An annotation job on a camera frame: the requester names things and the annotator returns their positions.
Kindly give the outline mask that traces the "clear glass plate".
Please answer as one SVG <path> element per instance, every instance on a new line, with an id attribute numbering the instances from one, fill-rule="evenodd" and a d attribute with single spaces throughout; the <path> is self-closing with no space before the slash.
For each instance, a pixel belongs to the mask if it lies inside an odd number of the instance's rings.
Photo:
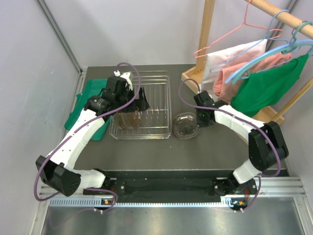
<path id="1" fill-rule="evenodd" d="M 126 129 L 127 126 L 125 125 L 124 122 L 124 118 L 123 118 L 123 114 L 122 113 L 117 113 L 116 114 L 116 121 L 117 121 L 117 125 L 122 128 L 122 129 Z"/>
<path id="2" fill-rule="evenodd" d="M 173 133 L 181 140 L 195 138 L 200 133 L 197 126 L 196 115 L 194 113 L 182 113 L 177 115 L 173 121 Z"/>
<path id="3" fill-rule="evenodd" d="M 139 111 L 133 112 L 133 119 L 132 119 L 132 127 L 139 128 L 141 124 L 141 113 Z"/>

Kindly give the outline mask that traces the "amber glass plate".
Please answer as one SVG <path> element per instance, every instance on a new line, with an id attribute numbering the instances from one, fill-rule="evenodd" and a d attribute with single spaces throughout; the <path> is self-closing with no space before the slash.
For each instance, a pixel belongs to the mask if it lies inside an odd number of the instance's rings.
<path id="1" fill-rule="evenodd" d="M 123 115 L 125 128 L 136 128 L 136 113 L 124 113 Z"/>

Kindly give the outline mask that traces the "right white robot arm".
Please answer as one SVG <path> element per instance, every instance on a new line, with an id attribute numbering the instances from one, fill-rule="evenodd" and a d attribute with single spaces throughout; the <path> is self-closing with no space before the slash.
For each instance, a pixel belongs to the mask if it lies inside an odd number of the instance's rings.
<path id="1" fill-rule="evenodd" d="M 236 111 L 224 101 L 215 102 L 208 92 L 194 96 L 196 120 L 199 127 L 214 123 L 224 125 L 248 143 L 248 160 L 224 180 L 213 180 L 216 194 L 241 193 L 246 183 L 289 155 L 280 126 L 275 121 L 268 123 L 250 118 Z"/>

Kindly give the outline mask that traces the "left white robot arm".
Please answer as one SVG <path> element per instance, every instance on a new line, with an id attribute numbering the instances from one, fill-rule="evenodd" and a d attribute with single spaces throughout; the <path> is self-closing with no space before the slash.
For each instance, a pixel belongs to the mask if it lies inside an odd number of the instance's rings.
<path id="1" fill-rule="evenodd" d="M 75 163 L 92 136 L 115 113 L 135 113 L 149 109 L 144 89 L 133 88 L 133 74 L 119 73 L 107 79 L 99 94 L 86 101 L 78 119 L 64 139 L 46 156 L 35 162 L 36 181 L 43 183 L 64 196 L 71 196 L 79 189 L 95 188 L 100 194 L 110 191 L 111 183 L 99 170 L 75 170 Z"/>

